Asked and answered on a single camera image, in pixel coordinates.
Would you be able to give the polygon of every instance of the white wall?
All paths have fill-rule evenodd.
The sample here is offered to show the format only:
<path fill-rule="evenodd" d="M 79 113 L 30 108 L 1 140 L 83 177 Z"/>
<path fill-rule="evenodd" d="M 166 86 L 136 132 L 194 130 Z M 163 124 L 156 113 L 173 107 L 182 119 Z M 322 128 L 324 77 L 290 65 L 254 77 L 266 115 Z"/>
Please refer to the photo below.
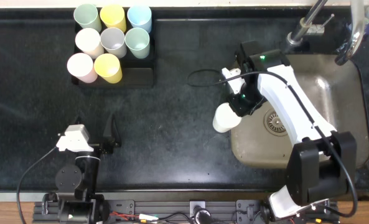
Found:
<path fill-rule="evenodd" d="M 0 0 L 0 8 L 5 7 L 76 7 L 83 3 L 104 6 L 109 3 L 122 6 L 145 4 L 156 7 L 185 6 L 311 6 L 316 0 Z M 348 6 L 349 0 L 329 0 L 327 6 Z"/>

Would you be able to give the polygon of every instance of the sink basin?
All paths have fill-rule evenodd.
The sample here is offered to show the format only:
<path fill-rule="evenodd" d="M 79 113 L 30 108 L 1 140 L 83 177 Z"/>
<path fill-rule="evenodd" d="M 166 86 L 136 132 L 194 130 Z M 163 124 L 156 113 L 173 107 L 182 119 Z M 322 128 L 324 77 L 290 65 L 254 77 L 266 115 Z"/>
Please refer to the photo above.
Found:
<path fill-rule="evenodd" d="M 338 66 L 336 55 L 288 55 L 295 76 L 317 111 L 338 132 L 350 131 L 357 142 L 357 167 L 369 158 L 369 136 L 362 84 L 352 62 Z M 286 168 L 292 152 L 285 127 L 266 102 L 243 117 L 231 131 L 236 158 L 251 167 Z"/>

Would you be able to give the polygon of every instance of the chrome faucet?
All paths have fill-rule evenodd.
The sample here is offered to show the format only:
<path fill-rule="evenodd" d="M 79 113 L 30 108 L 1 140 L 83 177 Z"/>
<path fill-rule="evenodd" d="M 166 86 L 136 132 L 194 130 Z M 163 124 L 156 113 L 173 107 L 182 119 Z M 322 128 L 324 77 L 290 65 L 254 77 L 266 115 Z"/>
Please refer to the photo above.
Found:
<path fill-rule="evenodd" d="M 295 31 L 290 32 L 287 36 L 289 45 L 298 46 L 301 44 L 303 36 L 312 25 L 312 21 L 327 1 L 328 0 L 318 0 L 309 13 L 307 13 L 306 17 L 299 21 L 299 25 L 296 27 Z M 352 9 L 352 35 L 348 42 L 341 47 L 338 56 L 335 58 L 335 63 L 337 65 L 343 65 L 354 55 L 364 35 L 364 1 L 350 0 L 350 8 Z"/>

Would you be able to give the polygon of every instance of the black countertop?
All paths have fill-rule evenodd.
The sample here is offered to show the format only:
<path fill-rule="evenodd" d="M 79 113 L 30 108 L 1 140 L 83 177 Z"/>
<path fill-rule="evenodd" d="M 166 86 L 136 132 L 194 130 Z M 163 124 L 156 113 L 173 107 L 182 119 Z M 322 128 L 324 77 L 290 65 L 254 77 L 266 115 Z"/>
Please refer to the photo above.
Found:
<path fill-rule="evenodd" d="M 51 149 L 57 133 L 81 116 L 100 135 L 115 113 L 122 148 L 102 156 L 98 190 L 276 190 L 284 170 L 254 169 L 233 155 L 230 134 L 212 127 L 224 86 L 192 88 L 196 69 L 229 67 L 238 44 L 257 40 L 285 49 L 285 36 L 307 9 L 154 9 L 156 84 L 143 90 L 84 90 L 70 82 L 73 9 L 0 11 L 0 190 L 14 190 L 22 173 Z M 350 9 L 334 12 L 323 37 L 306 39 L 297 54 L 334 54 L 347 36 Z M 369 37 L 353 61 L 360 69 L 369 119 Z M 205 77 L 212 82 L 215 77 Z M 55 173 L 73 163 L 71 152 L 53 153 L 29 173 L 24 190 L 55 189 Z M 369 190 L 369 161 L 356 174 Z"/>

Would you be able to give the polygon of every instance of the blue cup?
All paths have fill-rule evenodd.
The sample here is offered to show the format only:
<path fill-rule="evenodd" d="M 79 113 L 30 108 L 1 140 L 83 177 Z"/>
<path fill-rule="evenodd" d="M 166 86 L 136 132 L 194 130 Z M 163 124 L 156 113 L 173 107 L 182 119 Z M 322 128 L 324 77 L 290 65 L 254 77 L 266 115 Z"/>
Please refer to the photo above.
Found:
<path fill-rule="evenodd" d="M 152 13 L 148 6 L 132 6 L 128 10 L 128 19 L 133 28 L 138 27 L 151 32 Z"/>

